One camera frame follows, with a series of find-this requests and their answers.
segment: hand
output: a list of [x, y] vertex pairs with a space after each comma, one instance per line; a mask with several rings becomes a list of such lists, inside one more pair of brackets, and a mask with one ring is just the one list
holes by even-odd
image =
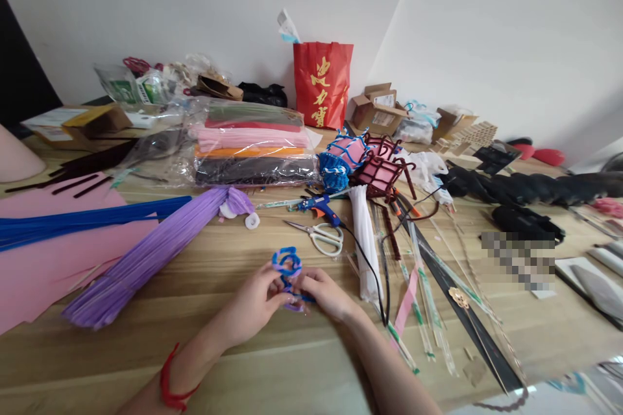
[[304, 267], [292, 285], [295, 290], [311, 294], [329, 316], [340, 322], [359, 309], [352, 298], [320, 268]]
[[210, 327], [219, 333], [223, 350], [248, 341], [268, 324], [275, 311], [295, 301], [289, 293], [269, 293], [270, 285], [280, 275], [273, 269], [272, 262], [266, 263], [212, 319]]

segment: red string bracelet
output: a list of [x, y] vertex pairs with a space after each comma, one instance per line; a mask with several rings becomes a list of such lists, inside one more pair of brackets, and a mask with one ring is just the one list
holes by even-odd
[[169, 374], [169, 370], [171, 368], [171, 361], [175, 356], [175, 351], [179, 346], [179, 342], [175, 344], [175, 348], [173, 349], [173, 351], [169, 355], [169, 358], [167, 358], [167, 361], [165, 361], [162, 369], [160, 370], [160, 395], [162, 397], [164, 405], [166, 405], [167, 407], [171, 407], [172, 409], [178, 409], [182, 412], [185, 412], [188, 407], [184, 403], [184, 400], [196, 393], [197, 389], [199, 389], [199, 386], [201, 384], [199, 383], [196, 388], [194, 388], [190, 392], [187, 392], [186, 394], [172, 394], [170, 392], [169, 381], [171, 379], [171, 375]]

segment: bundle of blue pipe cleaners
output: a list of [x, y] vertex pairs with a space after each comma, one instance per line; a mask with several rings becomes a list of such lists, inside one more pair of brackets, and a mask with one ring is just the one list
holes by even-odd
[[191, 199], [191, 196], [180, 196], [91, 211], [24, 219], [0, 218], [0, 252], [83, 230], [127, 224], [135, 220], [165, 219]]

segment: red paper bag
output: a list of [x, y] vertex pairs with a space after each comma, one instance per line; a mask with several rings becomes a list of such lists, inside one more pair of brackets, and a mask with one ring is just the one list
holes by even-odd
[[337, 130], [344, 125], [352, 44], [294, 44], [294, 84], [297, 110], [305, 124]]

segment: wooden table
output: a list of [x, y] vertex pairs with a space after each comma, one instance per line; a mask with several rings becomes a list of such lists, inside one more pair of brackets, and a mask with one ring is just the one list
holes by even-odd
[[[318, 148], [322, 149], [333, 137], [334, 132], [324, 132]], [[48, 162], [46, 173], [63, 161], [82, 155], [50, 149], [35, 137], [29, 138], [27, 144]], [[535, 160], [516, 161], [513, 167], [526, 173], [559, 174], [558, 169]], [[46, 175], [42, 174], [33, 180], [44, 179]], [[403, 193], [408, 193], [406, 187], [402, 188]], [[125, 182], [119, 190], [128, 202], [184, 193], [145, 189], [136, 182]], [[301, 188], [271, 188], [249, 194], [253, 202], [260, 203], [297, 198], [304, 193]], [[422, 204], [429, 210], [433, 206], [429, 201]], [[530, 383], [559, 377], [621, 354], [622, 335], [558, 279], [557, 295], [537, 300], [499, 274], [478, 240], [481, 232], [495, 229], [486, 218], [491, 206], [471, 198], [457, 199], [455, 204], [470, 258], [485, 293], [505, 323]], [[349, 201], [333, 201], [332, 208], [347, 223], [352, 222]], [[582, 255], [594, 243], [609, 240], [561, 208], [538, 206], [535, 210], [551, 216], [567, 231], [567, 239], [554, 252], [556, 257]], [[73, 327], [60, 317], [61, 310], [75, 296], [72, 294], [54, 304], [35, 323], [22, 324], [0, 336], [0, 412], [113, 412], [160, 369], [176, 342], [185, 342], [194, 335], [247, 275], [283, 246], [296, 246], [305, 265], [324, 268], [358, 299], [359, 280], [348, 261], [321, 255], [306, 235], [282, 222], [290, 219], [312, 224], [311, 213], [274, 208], [259, 214], [262, 223], [253, 231], [244, 228], [242, 217], [222, 224], [213, 220], [136, 294], [112, 325], [98, 332]], [[443, 212], [435, 219], [453, 251], [463, 260], [450, 219]], [[419, 228], [440, 257], [463, 276], [448, 248], [436, 239], [438, 234], [430, 221], [422, 221]], [[397, 238], [407, 266], [412, 269], [413, 260], [408, 255], [411, 248], [401, 233]], [[352, 252], [353, 247], [352, 239], [347, 238], [345, 251]], [[618, 276], [599, 264], [597, 267], [621, 283]], [[389, 275], [393, 320], [405, 284], [395, 262], [389, 266]], [[433, 292], [461, 377], [449, 376], [441, 352], [436, 363], [426, 361], [415, 318], [410, 316], [404, 341], [421, 369], [421, 381], [444, 410], [499, 394], [500, 388], [489, 373], [477, 388], [462, 376], [462, 368], [468, 363], [463, 348], [468, 347], [474, 355], [478, 353], [435, 283]], [[380, 326], [372, 307], [362, 306]], [[476, 312], [490, 334], [497, 336], [504, 351], [491, 321], [480, 310]], [[370, 394], [361, 364], [348, 339], [343, 339], [343, 330], [312, 307], [309, 314], [277, 312], [258, 336], [230, 350], [208, 374], [188, 413], [259, 415], [294, 409], [305, 414], [366, 414], [374, 410]]]

